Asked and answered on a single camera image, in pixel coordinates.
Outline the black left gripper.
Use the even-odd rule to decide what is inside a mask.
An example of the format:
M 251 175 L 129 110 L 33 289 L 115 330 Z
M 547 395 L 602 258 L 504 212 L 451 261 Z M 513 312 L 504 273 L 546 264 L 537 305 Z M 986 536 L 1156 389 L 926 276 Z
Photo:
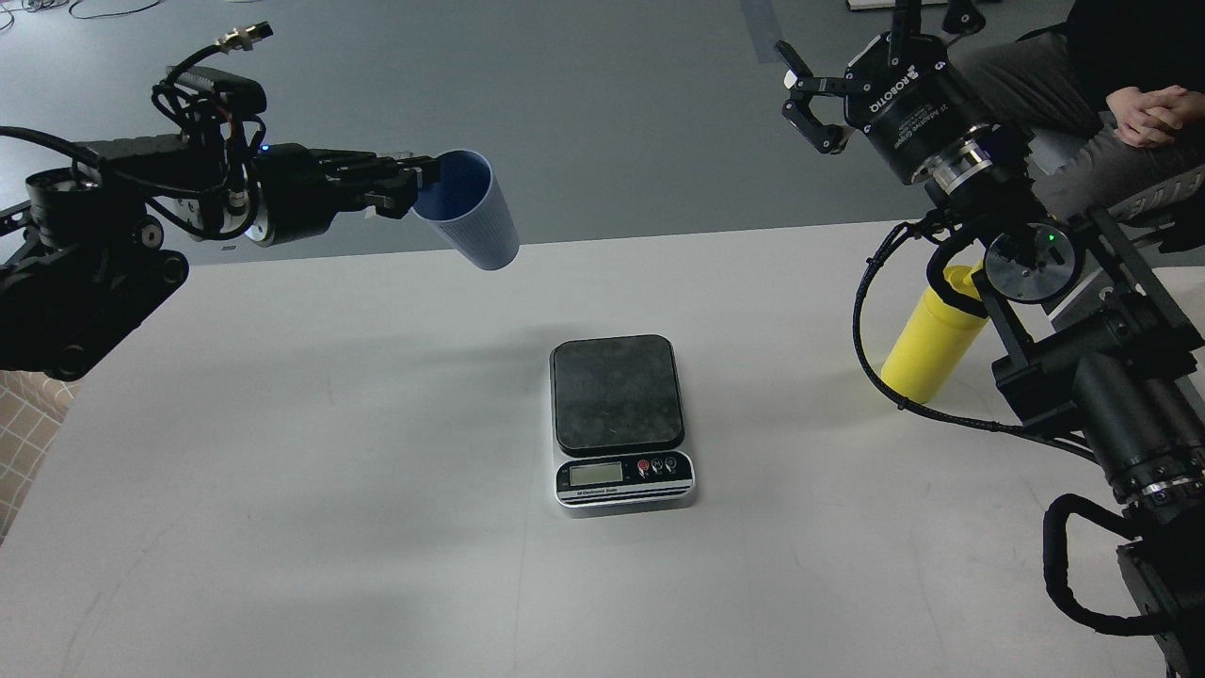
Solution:
M 442 176 L 434 157 L 307 149 L 300 143 L 261 145 L 252 167 L 257 210 L 243 236 L 259 248 L 322 235 L 341 212 L 401 219 L 417 202 L 415 187 L 378 187 L 362 194 L 355 185 L 415 179 L 418 188 L 427 188 Z

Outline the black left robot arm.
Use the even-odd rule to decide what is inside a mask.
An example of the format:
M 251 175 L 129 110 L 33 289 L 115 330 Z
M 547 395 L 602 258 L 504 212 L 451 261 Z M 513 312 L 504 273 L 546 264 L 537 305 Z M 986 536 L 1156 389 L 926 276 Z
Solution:
M 268 143 L 263 87 L 205 63 L 272 33 L 236 26 L 167 69 L 152 102 L 175 132 L 71 142 L 2 128 L 69 159 L 27 177 L 27 202 L 2 211 L 2 232 L 24 237 L 2 264 L 6 372 L 80 381 L 137 330 L 189 275 L 167 226 L 200 243 L 274 248 L 327 232 L 343 212 L 404 218 L 443 185 L 433 157 Z

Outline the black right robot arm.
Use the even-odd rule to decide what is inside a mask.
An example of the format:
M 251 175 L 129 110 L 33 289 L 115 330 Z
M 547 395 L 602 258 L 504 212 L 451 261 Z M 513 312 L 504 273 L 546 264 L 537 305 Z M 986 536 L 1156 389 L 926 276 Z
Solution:
M 999 120 L 947 48 L 978 33 L 952 1 L 944 36 L 921 5 L 837 77 L 813 73 L 789 42 L 780 111 L 816 151 L 864 134 L 933 210 L 892 228 L 856 291 L 852 342 L 900 411 L 1016 435 L 1093 460 L 1119 512 L 1064 494 L 1044 515 L 1044 580 L 1072 621 L 1152 637 L 1170 677 L 1203 674 L 1203 415 L 1186 381 L 1203 336 L 1105 210 L 1059 220 L 1028 173 L 1030 132 Z M 928 285 L 882 369 L 862 347 L 862 305 L 900 246 L 935 246 Z

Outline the person's clasped hands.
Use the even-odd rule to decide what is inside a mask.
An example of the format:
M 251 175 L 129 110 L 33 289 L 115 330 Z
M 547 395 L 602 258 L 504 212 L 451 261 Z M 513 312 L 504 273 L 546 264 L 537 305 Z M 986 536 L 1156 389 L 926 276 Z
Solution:
M 1115 137 L 1133 149 L 1159 149 L 1178 141 L 1204 117 L 1204 94 L 1181 86 L 1144 92 L 1136 87 L 1105 96 L 1116 120 Z

